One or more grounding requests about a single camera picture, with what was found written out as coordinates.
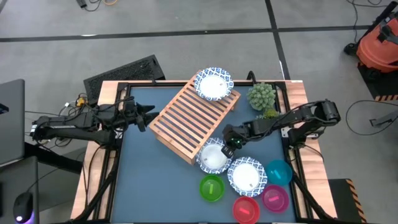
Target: green bowl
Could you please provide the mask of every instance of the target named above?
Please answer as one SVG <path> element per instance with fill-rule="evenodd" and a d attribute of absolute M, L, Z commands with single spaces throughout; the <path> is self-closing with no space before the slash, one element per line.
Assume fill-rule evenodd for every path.
<path fill-rule="evenodd" d="M 200 182 L 200 195 L 208 202 L 216 202 L 224 195 L 224 183 L 216 175 L 207 175 Z"/>

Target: blue patterned plate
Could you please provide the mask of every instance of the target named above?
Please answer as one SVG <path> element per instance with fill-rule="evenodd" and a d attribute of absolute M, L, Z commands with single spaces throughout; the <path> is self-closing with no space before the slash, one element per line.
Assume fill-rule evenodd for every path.
<path fill-rule="evenodd" d="M 232 159 L 227 158 L 221 149 L 224 141 L 220 138 L 209 138 L 197 154 L 197 163 L 208 174 L 220 174 L 231 165 Z"/>
<path fill-rule="evenodd" d="M 231 94 L 234 82 L 226 70 L 211 67 L 197 73 L 194 87 L 200 97 L 216 101 Z"/>
<path fill-rule="evenodd" d="M 268 178 L 259 161 L 251 157 L 240 157 L 229 167 L 228 180 L 238 194 L 255 197 L 264 190 Z"/>

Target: succulent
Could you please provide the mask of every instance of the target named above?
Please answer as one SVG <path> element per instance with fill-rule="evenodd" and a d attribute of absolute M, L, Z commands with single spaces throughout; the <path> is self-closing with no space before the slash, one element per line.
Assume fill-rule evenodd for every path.
<path fill-rule="evenodd" d="M 256 119 L 271 119 L 279 115 L 278 111 L 275 109 L 266 110 L 262 115 L 257 115 Z"/>
<path fill-rule="evenodd" d="M 275 90 L 270 84 L 258 83 L 248 91 L 248 100 L 255 110 L 269 110 L 274 108 Z"/>

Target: wooden table frame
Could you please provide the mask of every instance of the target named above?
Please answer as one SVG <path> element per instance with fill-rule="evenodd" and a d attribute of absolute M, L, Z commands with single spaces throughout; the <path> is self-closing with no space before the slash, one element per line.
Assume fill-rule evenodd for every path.
<path fill-rule="evenodd" d="M 103 82 L 98 104 L 113 104 L 116 99 L 123 98 L 126 93 L 129 92 L 130 88 L 126 87 L 131 85 L 139 87 L 158 86 L 159 88 L 162 88 L 163 86 L 183 86 L 183 84 L 186 82 L 187 80 L 159 80 L 155 83 L 153 81 L 147 80 L 106 81 Z M 252 81 L 250 80 L 235 80 L 234 82 L 237 86 L 252 84 Z M 302 81 L 258 80 L 257 82 L 267 82 L 275 84 L 274 86 L 277 89 L 277 97 L 279 99 L 279 104 L 277 103 L 277 105 L 279 105 L 278 109 L 280 109 L 283 113 L 286 111 L 286 109 L 289 110 L 308 102 L 304 89 L 304 84 Z M 317 140 L 308 139 L 306 144 L 320 152 L 320 147 Z M 88 173 L 88 166 L 97 147 L 98 145 L 92 141 L 90 141 L 87 145 L 85 160 L 83 163 L 83 168 L 85 169 L 86 174 Z M 103 180 L 110 172 L 115 155 L 116 153 L 114 151 L 109 152 L 105 150 L 99 150 L 93 158 L 93 164 L 90 174 L 90 186 L 88 191 L 89 201 L 91 201 L 95 193 L 97 193 L 100 180 Z M 306 148 L 301 149 L 300 152 L 296 153 L 296 155 L 292 151 L 290 151 L 289 155 L 291 159 L 295 158 L 295 156 L 298 156 L 293 163 L 294 169 L 296 170 L 296 172 L 298 172 L 300 178 L 303 176 L 305 177 L 307 189 L 313 195 L 315 200 L 327 212 L 327 214 L 332 217 L 337 217 L 322 158 L 318 154 L 315 154 L 314 152 Z M 108 187 L 102 197 L 100 205 L 91 214 L 90 219 L 93 217 L 110 218 L 115 183 L 116 181 L 114 181 L 114 183 Z M 295 206 L 296 216 L 302 218 L 310 218 L 314 216 L 314 218 L 316 218 L 317 216 L 315 214 L 312 214 L 312 211 L 306 206 L 303 195 L 301 194 L 301 191 L 297 188 L 297 186 L 294 186 L 294 184 L 292 184 L 291 189 L 292 193 L 296 195 L 296 197 L 294 197 L 294 200 L 297 204 L 297 206 Z M 79 214 L 84 210 L 85 197 L 86 193 L 82 172 L 76 192 L 75 203 L 73 204 L 71 218 L 79 216 Z"/>

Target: wooden crate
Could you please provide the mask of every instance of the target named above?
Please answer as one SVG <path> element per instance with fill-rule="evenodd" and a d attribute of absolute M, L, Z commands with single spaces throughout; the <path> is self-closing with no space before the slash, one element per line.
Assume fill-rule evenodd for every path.
<path fill-rule="evenodd" d="M 193 87 L 195 77 L 149 125 L 160 142 L 191 165 L 195 163 L 195 155 L 241 96 L 232 90 L 220 101 L 207 101 L 197 95 Z"/>

